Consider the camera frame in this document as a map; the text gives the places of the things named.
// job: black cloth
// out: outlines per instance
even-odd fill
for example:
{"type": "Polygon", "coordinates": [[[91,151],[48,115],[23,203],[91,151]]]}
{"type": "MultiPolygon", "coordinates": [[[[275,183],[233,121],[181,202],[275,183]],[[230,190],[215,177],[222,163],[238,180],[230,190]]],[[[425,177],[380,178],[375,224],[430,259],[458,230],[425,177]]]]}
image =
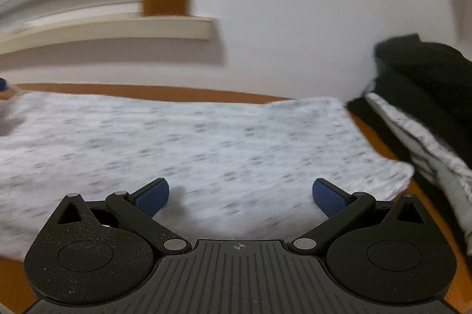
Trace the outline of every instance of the black cloth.
{"type": "Polygon", "coordinates": [[[472,128],[467,131],[419,86],[387,69],[376,80],[373,93],[417,119],[446,143],[472,169],[472,128]]]}
{"type": "MultiPolygon", "coordinates": [[[[364,98],[352,100],[348,103],[347,107],[351,113],[358,116],[375,130],[377,136],[391,149],[399,160],[413,164],[410,151],[390,131],[383,119],[370,107],[369,103],[364,98]]],[[[441,217],[448,223],[457,245],[466,258],[467,266],[469,270],[472,271],[472,256],[467,256],[467,245],[464,240],[464,233],[457,222],[454,211],[448,203],[445,194],[424,178],[419,171],[415,171],[413,179],[424,194],[431,200],[441,217]]]]}
{"type": "Polygon", "coordinates": [[[375,55],[383,65],[426,92],[470,133],[472,62],[459,51],[444,44],[422,42],[418,34],[413,34],[378,44],[375,55]]]}

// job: blue object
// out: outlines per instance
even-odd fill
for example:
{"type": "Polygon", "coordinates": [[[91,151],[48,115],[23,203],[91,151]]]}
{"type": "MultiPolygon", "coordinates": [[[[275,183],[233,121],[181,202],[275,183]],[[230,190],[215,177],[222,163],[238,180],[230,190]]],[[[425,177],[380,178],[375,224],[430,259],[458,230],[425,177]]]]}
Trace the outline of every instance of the blue object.
{"type": "Polygon", "coordinates": [[[313,201],[328,218],[339,213],[348,205],[346,198],[319,180],[313,183],[312,193],[313,201]]]}
{"type": "Polygon", "coordinates": [[[0,91],[5,91],[7,89],[8,89],[8,84],[6,80],[4,80],[3,78],[0,78],[0,91]]]}
{"type": "Polygon", "coordinates": [[[148,217],[154,217],[169,200],[169,184],[164,179],[158,179],[144,188],[146,187],[148,190],[136,196],[132,203],[148,217]]]}

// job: white speckled fabric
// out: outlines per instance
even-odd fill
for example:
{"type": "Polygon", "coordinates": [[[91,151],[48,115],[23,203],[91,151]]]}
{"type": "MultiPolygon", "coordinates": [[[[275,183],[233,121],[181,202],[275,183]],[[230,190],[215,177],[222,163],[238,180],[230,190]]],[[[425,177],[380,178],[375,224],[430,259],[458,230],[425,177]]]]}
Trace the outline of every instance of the white speckled fabric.
{"type": "Polygon", "coordinates": [[[326,217],[312,183],[390,200],[412,167],[381,157],[341,102],[153,102],[32,92],[0,102],[0,255],[23,259],[62,197],[99,200],[161,176],[155,217],[199,238],[287,241],[326,217]]]}

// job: silver screw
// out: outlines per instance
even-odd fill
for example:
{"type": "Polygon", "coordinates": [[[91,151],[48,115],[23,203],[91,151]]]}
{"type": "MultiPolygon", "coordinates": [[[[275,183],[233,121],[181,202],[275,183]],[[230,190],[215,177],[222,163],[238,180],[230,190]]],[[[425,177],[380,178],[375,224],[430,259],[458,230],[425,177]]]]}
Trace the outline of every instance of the silver screw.
{"type": "Polygon", "coordinates": [[[294,241],[294,246],[300,250],[311,250],[316,247],[316,241],[311,238],[298,238],[294,241]]]}
{"type": "Polygon", "coordinates": [[[187,242],[174,238],[174,239],[169,239],[168,241],[164,242],[164,247],[167,250],[182,250],[187,246],[187,242]]]}

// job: orange-brown table surface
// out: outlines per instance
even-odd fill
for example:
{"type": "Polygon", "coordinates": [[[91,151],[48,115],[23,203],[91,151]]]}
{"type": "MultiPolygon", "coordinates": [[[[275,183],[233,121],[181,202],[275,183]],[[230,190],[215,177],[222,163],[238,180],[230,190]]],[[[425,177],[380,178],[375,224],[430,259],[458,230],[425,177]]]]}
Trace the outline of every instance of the orange-brown table surface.
{"type": "MultiPolygon", "coordinates": [[[[266,103],[281,100],[280,97],[271,97],[247,93],[228,91],[210,91],[185,88],[170,88],[160,86],[133,86],[133,85],[98,85],[98,84],[24,84],[24,89],[40,91],[58,91],[75,94],[108,94],[139,99],[166,100],[175,102],[247,102],[266,103]]],[[[372,147],[384,157],[396,159],[392,151],[377,137],[375,131],[361,119],[352,116],[372,147]]],[[[407,189],[416,193],[426,206],[457,258],[457,272],[450,286],[445,300],[459,312],[465,313],[472,309],[472,276],[469,273],[464,257],[454,241],[448,224],[442,219],[431,201],[421,191],[418,185],[410,182],[407,189]]],[[[5,258],[0,258],[0,303],[15,313],[23,312],[34,303],[35,297],[29,288],[24,275],[23,264],[5,258]]]]}

